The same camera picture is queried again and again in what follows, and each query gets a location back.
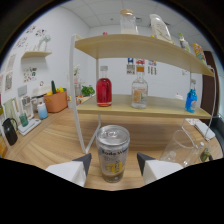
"shelf bracket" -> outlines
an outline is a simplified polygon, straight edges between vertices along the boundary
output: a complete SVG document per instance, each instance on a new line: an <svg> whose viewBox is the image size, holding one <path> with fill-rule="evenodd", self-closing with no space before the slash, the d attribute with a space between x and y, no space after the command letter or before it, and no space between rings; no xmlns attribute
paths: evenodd
<svg viewBox="0 0 224 224"><path fill-rule="evenodd" d="M70 53L69 53L69 81L70 81L70 89L71 89L71 97L72 97L72 109L73 109L73 113L74 113L74 118L75 118L75 125L76 125L76 130L78 133L78 137L79 137L79 141L80 141L80 145L82 148L82 152L84 154L87 154L89 152L89 149L93 143L93 140L96 137L96 133L97 131L100 129L101 127L101 117L100 115L98 115L98 126L92 136L92 138L89 141L89 144L87 145L87 147L85 147L84 141L83 141L83 136L82 136L82 131L81 131L81 127L80 127L80 122L79 122L79 116L78 116L78 111L77 111L77 105L76 105L76 98L75 98L75 86L73 84L74 80L73 80L73 52L74 52L74 46L75 46L75 41L79 38L79 35L73 35L71 38L71 43L70 43Z"/></svg>

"can label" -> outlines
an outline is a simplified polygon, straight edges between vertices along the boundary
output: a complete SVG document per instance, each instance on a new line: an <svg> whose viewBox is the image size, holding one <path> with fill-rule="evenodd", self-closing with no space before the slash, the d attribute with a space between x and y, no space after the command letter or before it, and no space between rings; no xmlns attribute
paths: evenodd
<svg viewBox="0 0 224 224"><path fill-rule="evenodd" d="M112 176L123 171L125 168L128 147L121 150L99 149L101 170L104 175Z"/></svg>

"blue bottle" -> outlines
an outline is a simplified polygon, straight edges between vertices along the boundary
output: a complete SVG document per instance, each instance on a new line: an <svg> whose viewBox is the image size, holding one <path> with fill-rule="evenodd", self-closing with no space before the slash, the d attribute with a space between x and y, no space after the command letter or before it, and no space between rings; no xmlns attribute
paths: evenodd
<svg viewBox="0 0 224 224"><path fill-rule="evenodd" d="M185 110L187 110L190 113L194 113L195 108L196 108L196 102L197 102L197 94L195 91L195 84L196 80L192 79L191 80L191 90L187 94L187 100L186 100L186 105L185 105Z"/></svg>

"red bottle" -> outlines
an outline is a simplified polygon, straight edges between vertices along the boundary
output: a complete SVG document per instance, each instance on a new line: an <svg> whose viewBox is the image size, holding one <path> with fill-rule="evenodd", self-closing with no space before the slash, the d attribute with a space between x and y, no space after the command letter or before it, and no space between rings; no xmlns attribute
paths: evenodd
<svg viewBox="0 0 224 224"><path fill-rule="evenodd" d="M102 78L96 84L96 99L99 107L108 107L112 104L112 84L107 78L107 70L107 66L100 67Z"/></svg>

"drinking glass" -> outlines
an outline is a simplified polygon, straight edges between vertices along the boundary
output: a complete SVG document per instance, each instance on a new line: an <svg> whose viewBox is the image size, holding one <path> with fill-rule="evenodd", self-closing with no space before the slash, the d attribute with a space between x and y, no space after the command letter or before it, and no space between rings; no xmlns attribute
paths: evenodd
<svg viewBox="0 0 224 224"><path fill-rule="evenodd" d="M179 163L183 167L186 158L196 149L195 137L187 131L177 130L160 156L160 161Z"/></svg>
<svg viewBox="0 0 224 224"><path fill-rule="evenodd" d="M20 119L23 127L26 127L28 125L28 120L27 120L27 117L26 117L26 113L21 114L19 116L19 119Z"/></svg>

